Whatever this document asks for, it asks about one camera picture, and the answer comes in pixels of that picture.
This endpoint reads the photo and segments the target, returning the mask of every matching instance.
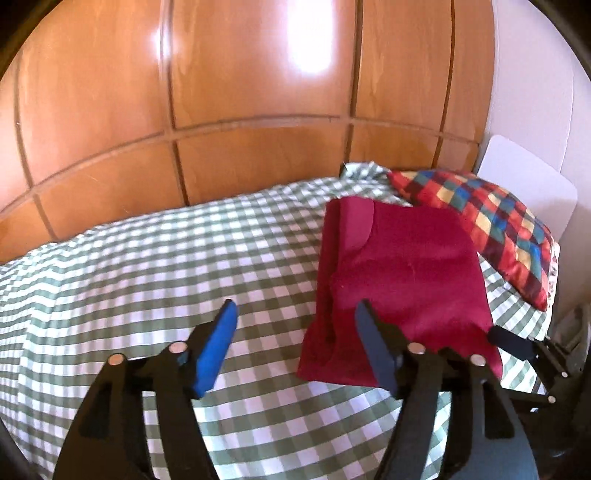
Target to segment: wooden panel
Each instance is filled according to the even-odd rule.
[[[344,125],[238,129],[180,140],[189,202],[257,192],[276,184],[337,176]]]
[[[449,170],[472,171],[477,156],[477,144],[446,139],[441,144],[437,166]]]
[[[178,127],[349,112],[355,0],[175,0]]]
[[[456,42],[444,131],[482,141],[495,70],[491,0],[454,0]]]
[[[13,61],[0,80],[0,210],[27,190],[14,125],[15,73]]]
[[[39,195],[56,233],[183,205],[167,144],[122,153],[72,172]]]
[[[439,131],[451,46],[449,0],[364,0],[357,116]]]
[[[355,125],[350,161],[374,161],[396,170],[431,168],[437,136],[416,130]]]
[[[64,0],[24,46],[22,136],[36,183],[163,129],[160,2]]]
[[[33,200],[0,218],[0,263],[21,257],[51,241]]]

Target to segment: bed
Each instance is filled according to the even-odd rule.
[[[408,205],[387,171],[351,163],[340,178],[97,226],[0,266],[0,416],[26,457],[51,478],[105,359],[153,355],[230,298],[238,329],[214,390],[194,403],[220,478],[371,479],[400,402],[294,373],[314,317],[325,205],[347,195]],[[479,259],[495,324],[543,338],[551,308],[531,307]],[[529,364],[501,353],[502,385],[531,391]],[[440,396],[424,479],[440,466],[449,402]],[[154,472],[166,479],[154,397],[144,407]]]

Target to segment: white headboard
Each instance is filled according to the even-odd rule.
[[[559,172],[511,140],[494,135],[478,176],[509,190],[560,240],[577,205],[577,189]]]

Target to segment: metal screw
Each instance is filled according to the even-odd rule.
[[[123,356],[122,353],[114,353],[113,355],[111,355],[109,357],[107,362],[109,362],[109,365],[112,365],[113,367],[115,367],[116,365],[122,364],[123,360],[125,360],[125,357]]]
[[[187,347],[185,342],[174,342],[169,345],[168,351],[170,353],[183,353]]]
[[[407,348],[409,352],[414,353],[415,355],[422,355],[427,350],[422,343],[418,342],[409,343]]]
[[[470,357],[470,362],[477,367],[484,367],[486,365],[486,358],[482,355],[474,354]]]

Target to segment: white wall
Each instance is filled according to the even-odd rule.
[[[492,3],[495,75],[483,145],[491,135],[503,135],[579,192],[560,240],[554,308],[559,319],[577,303],[591,301],[591,81],[561,34],[528,0]]]

